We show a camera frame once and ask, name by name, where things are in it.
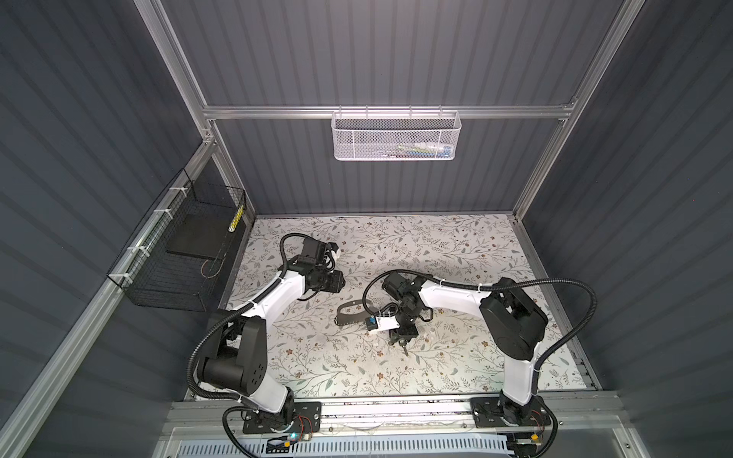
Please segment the mounting plate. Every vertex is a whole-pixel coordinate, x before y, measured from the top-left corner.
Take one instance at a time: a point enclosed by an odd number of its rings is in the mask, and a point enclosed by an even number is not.
[[[504,421],[501,417],[502,409],[498,403],[498,396],[471,398],[471,415],[474,417],[474,423],[477,428],[517,426]],[[550,426],[552,424],[550,416],[539,404],[536,396],[532,399],[531,409],[540,413],[540,418],[533,414],[540,426]],[[518,426],[537,426],[537,423],[532,418],[532,416],[529,416]]]
[[[295,402],[293,407],[293,421],[290,427],[285,431],[278,431],[283,434],[286,432],[300,432],[301,422],[298,419],[298,415],[303,417],[303,424],[305,424],[304,432],[318,432],[320,430],[320,414],[321,414],[321,403],[320,402]],[[247,413],[244,425],[242,426],[243,434],[271,434],[274,431],[263,425],[255,413]]]

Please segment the leaf pattern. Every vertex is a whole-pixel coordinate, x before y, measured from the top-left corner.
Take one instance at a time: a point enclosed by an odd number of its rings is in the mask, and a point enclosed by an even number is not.
[[[428,272],[439,278],[491,284],[502,276],[533,278],[505,215],[288,218],[257,220],[249,238],[228,308],[239,306],[275,275],[280,238],[305,232],[339,244],[336,261],[346,286],[292,304],[268,334],[268,371],[298,397],[370,396],[494,392],[504,380],[504,356],[483,320],[436,309],[432,322],[420,322],[420,337],[407,345],[387,343],[386,333],[369,335],[361,324],[334,324],[339,304],[360,298],[378,273],[394,268]],[[288,256],[300,243],[287,243]],[[388,296],[373,288],[376,306]],[[550,317],[544,350],[560,332],[539,287],[526,292]],[[543,390],[585,388],[566,347],[555,352],[539,378]]]

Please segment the wire mesh basket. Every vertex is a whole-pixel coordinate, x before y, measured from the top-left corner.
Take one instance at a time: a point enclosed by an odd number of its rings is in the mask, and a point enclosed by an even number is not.
[[[125,272],[108,277],[138,306],[216,308],[245,230],[234,224],[244,205],[240,188],[189,180],[168,208],[155,210],[144,240],[126,248],[134,253]]]
[[[451,160],[461,123],[457,112],[434,115],[335,111],[331,117],[338,160]]]

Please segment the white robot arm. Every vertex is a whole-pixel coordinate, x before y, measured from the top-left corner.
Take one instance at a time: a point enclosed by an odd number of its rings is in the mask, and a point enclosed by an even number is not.
[[[343,274],[335,270],[339,249],[304,234],[300,255],[286,260],[287,266],[242,306],[217,311],[210,319],[210,330],[189,360],[188,387],[194,394],[210,399],[233,399],[262,412],[268,426],[278,427],[292,420],[292,391],[267,373],[267,332],[283,310],[306,291],[339,292],[345,285]],[[226,344],[240,336],[239,348]],[[206,391],[199,381],[226,393]]]
[[[501,417],[508,424],[520,424],[531,414],[531,403],[537,392],[535,364],[539,343],[545,338],[547,315],[510,278],[502,278],[486,287],[506,288],[502,292],[446,286],[428,276],[408,280],[398,272],[384,273],[382,289],[395,305],[385,313],[367,318],[370,332],[387,330],[390,344],[405,347],[418,336],[415,321],[423,310],[451,309],[483,318],[497,347],[504,353],[504,386],[499,396]]]

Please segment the yellow object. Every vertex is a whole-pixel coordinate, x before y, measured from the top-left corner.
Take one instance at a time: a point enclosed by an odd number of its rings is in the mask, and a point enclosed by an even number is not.
[[[244,205],[239,206],[239,210],[237,210],[237,214],[234,215],[234,219],[232,220],[232,223],[229,225],[229,232],[234,232],[237,230],[237,224],[239,223],[239,220],[242,219],[242,214],[244,213]]]

